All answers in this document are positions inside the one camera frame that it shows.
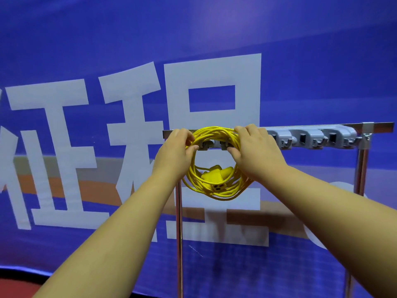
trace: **yellow extension cord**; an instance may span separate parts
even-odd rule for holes
[[[191,145],[199,145],[200,142],[218,140],[231,143],[240,150],[239,135],[233,129],[219,126],[204,127],[194,132],[195,141]],[[253,180],[247,178],[237,164],[226,169],[219,165],[211,168],[203,168],[195,165],[196,154],[193,155],[191,165],[186,174],[191,185],[183,178],[184,184],[195,192],[205,194],[219,201],[230,201],[238,197]]]

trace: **hand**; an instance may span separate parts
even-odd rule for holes
[[[240,137],[240,151],[229,147],[241,171],[250,179],[263,184],[276,172],[288,167],[275,140],[265,128],[258,129],[254,124],[246,127],[236,126]]]
[[[154,159],[152,175],[166,175],[172,182],[181,180],[189,169],[193,154],[199,149],[198,145],[186,149],[194,140],[191,131],[173,130]]]

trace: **left hand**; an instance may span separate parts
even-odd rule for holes
[[[173,182],[181,180],[189,169],[193,154],[199,149],[198,145],[186,149],[194,140],[189,130],[173,130],[154,159],[152,175],[171,177]]]

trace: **red floor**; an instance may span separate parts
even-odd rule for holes
[[[1,298],[32,298],[40,285],[25,281],[0,279]]]

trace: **metal pole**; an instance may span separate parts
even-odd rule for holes
[[[368,154],[371,143],[371,136],[374,131],[372,122],[364,122],[362,126],[362,139],[359,144],[359,152],[357,154],[357,166],[354,177],[354,193],[364,196],[365,179],[367,174]],[[352,298],[354,293],[355,280],[354,277],[345,271],[345,288],[344,298]]]
[[[183,298],[183,257],[182,257],[182,184],[179,180],[175,187],[176,204],[176,240],[177,240],[177,270],[178,270],[178,298]]]

